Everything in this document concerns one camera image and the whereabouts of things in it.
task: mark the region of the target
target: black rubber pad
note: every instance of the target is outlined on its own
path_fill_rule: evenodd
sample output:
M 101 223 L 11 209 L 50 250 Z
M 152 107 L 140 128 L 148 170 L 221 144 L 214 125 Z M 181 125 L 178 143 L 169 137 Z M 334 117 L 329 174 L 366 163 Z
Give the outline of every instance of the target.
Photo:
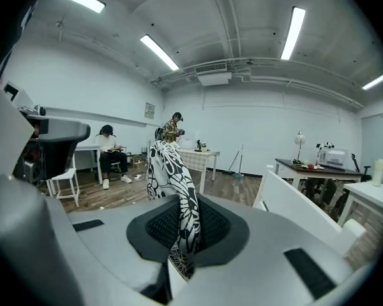
M 95 228 L 95 227 L 101 226 L 102 224 L 104 223 L 101 220 L 97 219 L 97 220 L 76 223 L 76 224 L 73 224 L 72 226 L 74 227 L 75 231 L 78 232 L 78 231 L 82 231 L 86 229 Z
M 333 281 L 302 248 L 284 252 L 284 255 L 294 267 L 314 299 L 326 295 L 336 287 Z

